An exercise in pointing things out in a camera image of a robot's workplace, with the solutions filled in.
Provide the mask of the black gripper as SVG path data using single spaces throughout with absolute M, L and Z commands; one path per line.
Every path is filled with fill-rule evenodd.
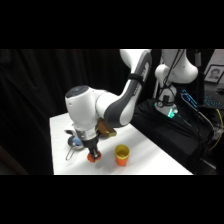
M 88 154 L 88 158 L 91 158 L 91 159 L 94 158 L 94 160 L 97 160 L 101 157 L 101 152 L 98 150 L 97 144 L 98 144 L 97 138 L 93 138 L 91 140 L 87 140 L 83 142 L 83 146 L 85 148 L 88 148 L 90 151 Z

